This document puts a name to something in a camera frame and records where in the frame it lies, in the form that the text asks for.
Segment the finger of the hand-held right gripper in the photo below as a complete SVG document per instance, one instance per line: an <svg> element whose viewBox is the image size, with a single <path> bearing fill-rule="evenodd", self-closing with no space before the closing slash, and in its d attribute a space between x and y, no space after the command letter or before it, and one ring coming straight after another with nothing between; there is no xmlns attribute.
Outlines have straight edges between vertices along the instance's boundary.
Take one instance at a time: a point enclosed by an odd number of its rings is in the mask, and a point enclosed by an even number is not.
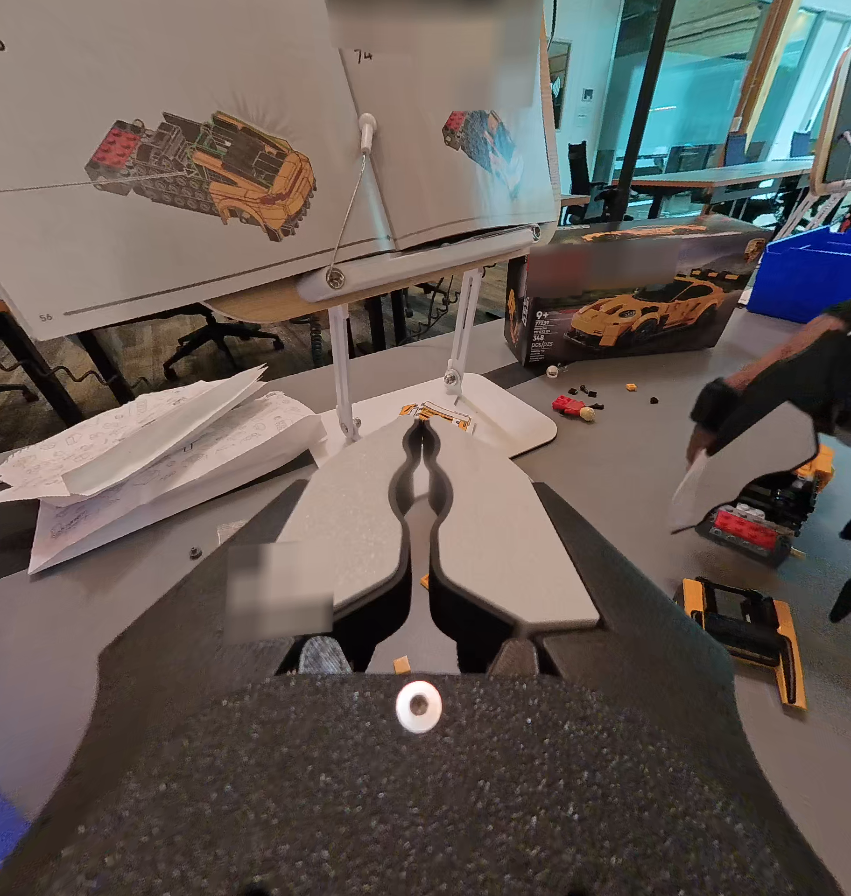
<svg viewBox="0 0 851 896"><path fill-rule="evenodd" d="M693 529L699 523L704 513L701 498L709 460L706 450L700 449L676 488L667 517L667 528L671 534Z"/></svg>

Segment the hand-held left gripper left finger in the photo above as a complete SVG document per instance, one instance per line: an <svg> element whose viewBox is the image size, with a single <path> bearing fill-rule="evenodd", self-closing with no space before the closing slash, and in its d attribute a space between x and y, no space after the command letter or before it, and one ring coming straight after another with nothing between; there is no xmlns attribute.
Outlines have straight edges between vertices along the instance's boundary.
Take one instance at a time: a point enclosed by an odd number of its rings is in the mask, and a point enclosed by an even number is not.
<svg viewBox="0 0 851 896"><path fill-rule="evenodd" d="M406 514L422 421L395 419L344 447L307 481L276 543L326 586L345 618L397 588L410 568Z"/></svg>

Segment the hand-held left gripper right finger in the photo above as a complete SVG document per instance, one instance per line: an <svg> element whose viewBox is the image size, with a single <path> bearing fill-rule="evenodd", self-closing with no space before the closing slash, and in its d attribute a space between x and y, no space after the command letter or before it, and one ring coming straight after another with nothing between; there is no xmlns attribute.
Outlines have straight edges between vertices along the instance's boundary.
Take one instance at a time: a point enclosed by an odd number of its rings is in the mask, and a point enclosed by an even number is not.
<svg viewBox="0 0 851 896"><path fill-rule="evenodd" d="M429 599L442 633L595 628L599 611L531 478L446 420L427 420L420 433L436 514Z"/></svg>

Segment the orange and black lego car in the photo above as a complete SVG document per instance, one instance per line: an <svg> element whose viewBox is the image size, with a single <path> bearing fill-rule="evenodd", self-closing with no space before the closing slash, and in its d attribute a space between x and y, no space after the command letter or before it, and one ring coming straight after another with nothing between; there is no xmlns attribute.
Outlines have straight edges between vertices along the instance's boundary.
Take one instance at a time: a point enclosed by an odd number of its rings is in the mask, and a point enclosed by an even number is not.
<svg viewBox="0 0 851 896"><path fill-rule="evenodd" d="M797 555L795 539L833 478L833 460L833 449L823 444L801 467L756 478L731 503L711 510L694 531L765 566L781 566Z"/></svg>

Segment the orange lego roof assembly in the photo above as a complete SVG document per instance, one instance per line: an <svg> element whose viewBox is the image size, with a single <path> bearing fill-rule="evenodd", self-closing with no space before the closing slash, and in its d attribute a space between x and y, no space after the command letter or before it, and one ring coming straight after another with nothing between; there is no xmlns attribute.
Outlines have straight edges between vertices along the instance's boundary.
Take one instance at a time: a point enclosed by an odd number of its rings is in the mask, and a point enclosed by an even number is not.
<svg viewBox="0 0 851 896"><path fill-rule="evenodd" d="M704 577L683 579L675 601L732 658L770 670L784 707L808 710L800 646L786 602Z"/></svg>

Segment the small orange lego pieces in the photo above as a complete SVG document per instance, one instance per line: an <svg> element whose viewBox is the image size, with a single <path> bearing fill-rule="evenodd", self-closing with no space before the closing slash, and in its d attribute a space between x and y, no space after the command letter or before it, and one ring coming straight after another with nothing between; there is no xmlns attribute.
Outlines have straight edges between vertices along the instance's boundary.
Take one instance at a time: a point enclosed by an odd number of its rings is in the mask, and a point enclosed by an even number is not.
<svg viewBox="0 0 851 896"><path fill-rule="evenodd" d="M406 675L412 671L409 650L418 650L422 645L422 638L427 639L427 633L431 631L429 574L420 577L416 588L411 593L408 615L397 632L397 638L400 639L398 643L406 652L399 653L392 659L392 669L396 675Z"/></svg>

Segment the lego instruction booklet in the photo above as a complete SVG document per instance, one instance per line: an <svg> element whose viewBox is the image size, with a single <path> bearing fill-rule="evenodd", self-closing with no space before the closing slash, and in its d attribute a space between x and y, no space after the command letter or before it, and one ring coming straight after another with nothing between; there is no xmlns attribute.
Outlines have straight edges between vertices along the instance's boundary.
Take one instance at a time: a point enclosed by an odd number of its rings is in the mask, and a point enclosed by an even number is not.
<svg viewBox="0 0 851 896"><path fill-rule="evenodd" d="M529 251L543 2L0 2L0 294L50 339Z"/></svg>

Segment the scattered small black lego pieces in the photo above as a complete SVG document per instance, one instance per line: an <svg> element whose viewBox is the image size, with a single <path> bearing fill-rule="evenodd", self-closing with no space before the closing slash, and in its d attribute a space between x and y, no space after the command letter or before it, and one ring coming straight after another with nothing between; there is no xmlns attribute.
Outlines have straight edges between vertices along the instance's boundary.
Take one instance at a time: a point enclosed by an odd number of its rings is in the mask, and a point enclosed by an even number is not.
<svg viewBox="0 0 851 896"><path fill-rule="evenodd" d="M639 384L637 384L639 388L636 392L633 392L633 393L627 392L625 389L625 385L628 383L625 383L624 385L621 386L621 389L624 392L631 394L631 395L637 394L640 392ZM595 407L597 407L598 411L605 410L606 406L608 404L608 402L603 399L603 396L605 395L604 393L601 393L600 390L590 389L586 385L580 385L578 387L568 388L566 391L566 395L575 396L581 400L585 400L588 404L594 405ZM643 396L643 398L645 400L644 403L649 405L650 407L658 406L661 403L660 398L658 398L657 396L655 396L653 394L650 394L649 392L647 392Z"/></svg>

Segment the black lego car box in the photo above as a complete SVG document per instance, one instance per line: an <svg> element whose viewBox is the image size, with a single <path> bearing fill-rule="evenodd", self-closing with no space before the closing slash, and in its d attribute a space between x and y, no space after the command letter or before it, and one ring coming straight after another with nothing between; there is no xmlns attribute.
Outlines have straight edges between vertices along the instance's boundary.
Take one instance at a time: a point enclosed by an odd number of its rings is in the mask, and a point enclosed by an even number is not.
<svg viewBox="0 0 851 896"><path fill-rule="evenodd" d="M769 240L721 214L559 228L508 263L506 342L542 369L711 349Z"/></svg>

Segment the person's right hand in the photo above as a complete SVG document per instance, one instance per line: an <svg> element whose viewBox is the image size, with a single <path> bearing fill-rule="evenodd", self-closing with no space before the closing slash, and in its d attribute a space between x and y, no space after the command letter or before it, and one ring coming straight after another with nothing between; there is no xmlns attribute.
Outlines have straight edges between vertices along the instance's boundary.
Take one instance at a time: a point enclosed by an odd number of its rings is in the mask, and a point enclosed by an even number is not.
<svg viewBox="0 0 851 896"><path fill-rule="evenodd" d="M733 409L736 399L762 373L774 364L799 355L830 332L846 332L847 323L833 315L819 315L794 333L788 340L755 361L745 364L732 375L719 377L700 392L690 413L694 426L686 447L686 462L691 465L697 455L711 454L719 424L725 411Z"/></svg>

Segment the orange sticker sheet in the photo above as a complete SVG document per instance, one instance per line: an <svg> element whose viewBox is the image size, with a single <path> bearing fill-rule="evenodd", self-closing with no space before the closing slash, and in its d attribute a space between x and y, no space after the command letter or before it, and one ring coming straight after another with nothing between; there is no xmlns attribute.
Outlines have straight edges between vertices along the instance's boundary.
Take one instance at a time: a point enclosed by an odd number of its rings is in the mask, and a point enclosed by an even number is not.
<svg viewBox="0 0 851 896"><path fill-rule="evenodd" d="M431 400L405 404L399 410L398 416L420 422L443 420L467 433L473 433L476 429L476 420L471 415L443 408Z"/></svg>

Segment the white printed paper bag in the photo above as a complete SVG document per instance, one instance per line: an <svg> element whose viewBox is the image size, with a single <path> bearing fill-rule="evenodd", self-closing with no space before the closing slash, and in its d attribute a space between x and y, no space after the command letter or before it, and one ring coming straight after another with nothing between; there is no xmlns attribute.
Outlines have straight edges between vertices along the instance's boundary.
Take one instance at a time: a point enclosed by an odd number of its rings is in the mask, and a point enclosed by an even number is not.
<svg viewBox="0 0 851 896"><path fill-rule="evenodd" d="M133 401L12 454L0 465L0 504L46 500L63 507L101 494L194 442L255 394L265 364Z"/></svg>
<svg viewBox="0 0 851 896"><path fill-rule="evenodd" d="M40 504L28 574L35 575L283 467L324 436L319 414L282 392L230 410L193 442L100 494Z"/></svg>

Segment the black office chair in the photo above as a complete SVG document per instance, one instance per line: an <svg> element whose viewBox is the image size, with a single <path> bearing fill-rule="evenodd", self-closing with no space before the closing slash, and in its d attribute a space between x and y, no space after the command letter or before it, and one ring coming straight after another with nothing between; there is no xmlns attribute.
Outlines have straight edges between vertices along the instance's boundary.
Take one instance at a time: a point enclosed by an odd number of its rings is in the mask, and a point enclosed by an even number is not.
<svg viewBox="0 0 851 896"><path fill-rule="evenodd" d="M239 373L240 366L226 343L227 337L236 338L241 342L250 342L252 340L271 342L272 349L276 352L285 348L284 342L276 333L261 330L258 324L219 321L214 311L201 303L167 310L161 314L153 315L151 319L169 320L177 316L198 316L204 318L205 323L196 330L180 337L177 351L163 362L162 372L164 378L170 382L175 382L178 379L174 370L175 365L207 345L207 343L212 343L218 349L228 363L232 373Z"/></svg>
<svg viewBox="0 0 851 896"><path fill-rule="evenodd" d="M564 226L591 225L611 220L617 185L592 182L588 172L587 142L569 144L570 195L588 196L584 205L570 205L562 215Z"/></svg>

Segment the long office desk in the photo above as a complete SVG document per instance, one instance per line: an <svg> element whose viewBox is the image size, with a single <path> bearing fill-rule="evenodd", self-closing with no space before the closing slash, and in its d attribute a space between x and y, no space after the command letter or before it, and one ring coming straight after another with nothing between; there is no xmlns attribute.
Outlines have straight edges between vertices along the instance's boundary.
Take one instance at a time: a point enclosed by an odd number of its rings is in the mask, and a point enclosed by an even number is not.
<svg viewBox="0 0 851 896"><path fill-rule="evenodd" d="M714 206L722 203L736 205L758 196L774 196L783 186L789 192L806 188L814 156L787 160L760 161L741 165L706 168L701 170L635 176L631 188L641 196L652 199L648 218L658 218L665 201L673 196L690 193L695 203Z"/></svg>

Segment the black metal pole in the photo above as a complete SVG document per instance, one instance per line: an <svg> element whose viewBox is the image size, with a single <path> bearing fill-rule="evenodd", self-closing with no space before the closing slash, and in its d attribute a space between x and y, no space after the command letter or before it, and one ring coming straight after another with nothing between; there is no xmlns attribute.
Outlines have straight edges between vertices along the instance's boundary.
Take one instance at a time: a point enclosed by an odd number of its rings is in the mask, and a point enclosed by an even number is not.
<svg viewBox="0 0 851 896"><path fill-rule="evenodd" d="M615 60L633 56L643 64L640 89L636 97L628 140L623 154L610 219L621 222L631 200L631 187L647 120L655 96L655 87L662 69L666 42L675 14L676 1L624 2L615 44Z"/></svg>

